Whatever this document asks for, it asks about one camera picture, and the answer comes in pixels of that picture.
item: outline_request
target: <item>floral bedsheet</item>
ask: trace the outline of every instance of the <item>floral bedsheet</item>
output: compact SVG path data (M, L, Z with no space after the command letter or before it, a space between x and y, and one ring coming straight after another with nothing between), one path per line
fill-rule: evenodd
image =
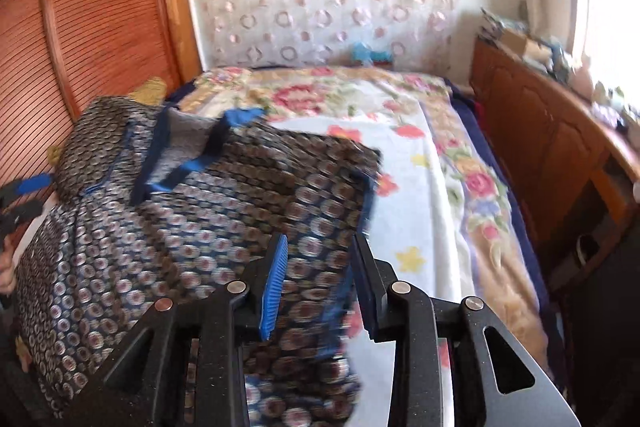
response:
M204 73L196 86L181 110L215 118L229 108L260 106L274 126L379 149L383 173L369 232L374 255L431 296L481 296L548 370L546 334L511 225L508 189L476 152L442 79L376 68L224 68ZM349 425L383 426L394 347L371 343L357 318L356 310L348 352L362 395ZM447 356L443 348L446 388ZM444 407L452 424L451 396Z

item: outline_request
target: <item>wooden dresser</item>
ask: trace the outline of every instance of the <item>wooden dresser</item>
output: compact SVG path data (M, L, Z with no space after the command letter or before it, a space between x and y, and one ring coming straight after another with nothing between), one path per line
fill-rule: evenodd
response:
M548 277L581 233L599 228L584 280L619 243L638 206L640 160L565 87L478 39L470 79L485 109L484 133L522 210Z

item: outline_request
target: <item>navy blue mattress edge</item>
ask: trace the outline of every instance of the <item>navy blue mattress edge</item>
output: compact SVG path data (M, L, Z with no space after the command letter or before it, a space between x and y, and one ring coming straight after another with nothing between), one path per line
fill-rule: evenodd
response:
M447 86L452 89L452 95L450 97L451 105L455 112L459 115L463 125L466 128L466 132L474 144L476 151L484 160L484 162L490 167L494 168L500 181L508 187L508 198L511 205L511 223L514 231L520 243L520 249L522 250L522 256L524 258L525 266L531 277L531 282L536 290L538 296L538 302L540 304L540 320L548 338L548 345L546 348L546 355L549 361L549 368L553 372L554 383L558 389L563 390L566 387L566 366L564 364L564 344L558 331L558 323L556 321L556 312L551 306L549 300L549 293L546 290L545 282L542 278L542 272L540 271L540 264L538 264L538 258L531 246L529 237L527 236L527 229L522 219L522 213L518 203L513 195L513 191L509 186L507 179L504 177L497 160L495 159L494 152L487 143L484 134L480 130L478 120L476 120L476 104L460 90L452 84L449 80L445 79Z

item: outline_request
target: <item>person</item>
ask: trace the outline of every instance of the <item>person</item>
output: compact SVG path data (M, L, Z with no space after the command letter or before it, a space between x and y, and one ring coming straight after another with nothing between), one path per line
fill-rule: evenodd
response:
M9 237L4 238L4 248L0 251L0 293L9 295L15 288L14 248Z

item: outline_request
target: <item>window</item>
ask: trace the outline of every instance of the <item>window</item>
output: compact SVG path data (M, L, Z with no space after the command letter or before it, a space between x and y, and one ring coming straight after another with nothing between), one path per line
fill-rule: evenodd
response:
M584 52L591 76L607 88L620 86L640 107L640 0L589 0Z

